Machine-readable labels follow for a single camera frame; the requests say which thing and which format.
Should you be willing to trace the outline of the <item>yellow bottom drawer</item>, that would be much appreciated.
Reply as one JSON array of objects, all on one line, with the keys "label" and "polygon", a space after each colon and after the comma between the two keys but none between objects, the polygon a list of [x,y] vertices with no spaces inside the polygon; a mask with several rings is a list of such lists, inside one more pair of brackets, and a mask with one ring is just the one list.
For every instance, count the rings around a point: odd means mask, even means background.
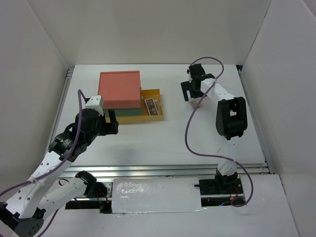
[{"label": "yellow bottom drawer", "polygon": [[[141,116],[116,116],[117,121],[119,124],[130,124],[130,123],[143,123],[143,122],[156,122],[163,120],[163,110],[161,106],[161,97],[160,97],[160,90],[159,89],[146,89],[141,91],[142,95],[142,102],[141,102],[141,109],[142,115]],[[156,102],[156,107],[158,110],[159,115],[149,115],[147,110],[145,99],[153,98]]]}]

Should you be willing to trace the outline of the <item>salmon top drawer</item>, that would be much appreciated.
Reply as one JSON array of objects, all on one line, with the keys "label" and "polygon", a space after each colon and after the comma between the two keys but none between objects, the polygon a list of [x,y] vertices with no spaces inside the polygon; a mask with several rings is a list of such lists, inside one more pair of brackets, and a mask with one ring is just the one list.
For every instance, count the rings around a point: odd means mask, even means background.
[{"label": "salmon top drawer", "polygon": [[139,89],[140,89],[140,104],[141,104],[143,96],[142,96],[142,84],[141,84],[141,74],[140,74],[140,72],[139,72]]}]

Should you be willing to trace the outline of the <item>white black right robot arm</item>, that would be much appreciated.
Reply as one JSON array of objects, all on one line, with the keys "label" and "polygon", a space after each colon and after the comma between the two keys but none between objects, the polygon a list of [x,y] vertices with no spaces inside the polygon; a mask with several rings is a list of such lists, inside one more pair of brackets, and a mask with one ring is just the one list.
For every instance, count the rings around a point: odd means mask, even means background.
[{"label": "white black right robot arm", "polygon": [[215,127],[223,139],[223,159],[219,162],[215,175],[215,189],[220,193],[228,192],[237,185],[237,164],[239,142],[247,129],[246,101],[229,93],[215,80],[213,74],[207,74],[201,64],[194,64],[187,69],[189,80],[181,83],[185,101],[200,98],[207,92],[207,97],[216,105]]}]

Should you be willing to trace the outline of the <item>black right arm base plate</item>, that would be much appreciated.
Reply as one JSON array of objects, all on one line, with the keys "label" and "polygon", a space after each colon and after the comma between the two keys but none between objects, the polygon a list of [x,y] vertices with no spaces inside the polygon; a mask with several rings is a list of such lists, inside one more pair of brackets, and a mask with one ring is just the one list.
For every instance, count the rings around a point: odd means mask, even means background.
[{"label": "black right arm base plate", "polygon": [[241,195],[243,194],[243,188],[241,180],[237,178],[237,181],[228,186],[219,186],[214,179],[200,179],[198,187],[202,196],[206,195]]}]

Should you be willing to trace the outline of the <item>small colourful eyeshadow palette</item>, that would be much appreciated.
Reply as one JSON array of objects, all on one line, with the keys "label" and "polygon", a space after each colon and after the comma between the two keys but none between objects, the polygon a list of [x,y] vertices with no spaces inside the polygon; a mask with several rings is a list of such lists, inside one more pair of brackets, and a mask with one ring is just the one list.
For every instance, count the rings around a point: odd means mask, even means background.
[{"label": "small colourful eyeshadow palette", "polygon": [[189,101],[189,104],[190,104],[190,106],[192,107],[193,110],[195,108],[197,108],[197,110],[203,108],[203,104],[199,103],[199,101],[200,101],[200,98],[192,99],[192,100]]}]

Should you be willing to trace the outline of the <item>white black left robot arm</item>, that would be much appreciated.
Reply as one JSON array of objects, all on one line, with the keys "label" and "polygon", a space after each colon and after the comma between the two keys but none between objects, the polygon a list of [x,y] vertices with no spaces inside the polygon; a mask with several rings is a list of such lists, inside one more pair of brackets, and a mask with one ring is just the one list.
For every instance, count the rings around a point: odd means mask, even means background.
[{"label": "white black left robot arm", "polygon": [[78,172],[62,187],[48,192],[59,176],[87,150],[97,136],[118,133],[115,111],[106,121],[102,112],[83,109],[49,145],[43,161],[17,193],[0,204],[0,219],[20,237],[33,237],[45,219],[73,198],[106,197],[108,188],[87,171]]}]

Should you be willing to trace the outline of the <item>brown gold eyeshadow palette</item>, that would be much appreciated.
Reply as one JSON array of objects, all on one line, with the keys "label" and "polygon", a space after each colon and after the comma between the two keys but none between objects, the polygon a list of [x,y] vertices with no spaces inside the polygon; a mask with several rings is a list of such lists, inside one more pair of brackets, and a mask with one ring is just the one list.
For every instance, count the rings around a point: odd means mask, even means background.
[{"label": "brown gold eyeshadow palette", "polygon": [[156,99],[154,98],[145,99],[145,105],[150,116],[159,116]]}]

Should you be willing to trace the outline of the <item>green drawer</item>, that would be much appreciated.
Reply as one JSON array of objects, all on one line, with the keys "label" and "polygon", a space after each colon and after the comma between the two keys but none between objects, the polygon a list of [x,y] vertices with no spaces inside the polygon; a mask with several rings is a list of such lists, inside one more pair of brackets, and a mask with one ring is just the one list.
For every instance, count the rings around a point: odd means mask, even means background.
[{"label": "green drawer", "polygon": [[141,116],[141,108],[113,109],[116,117]]}]

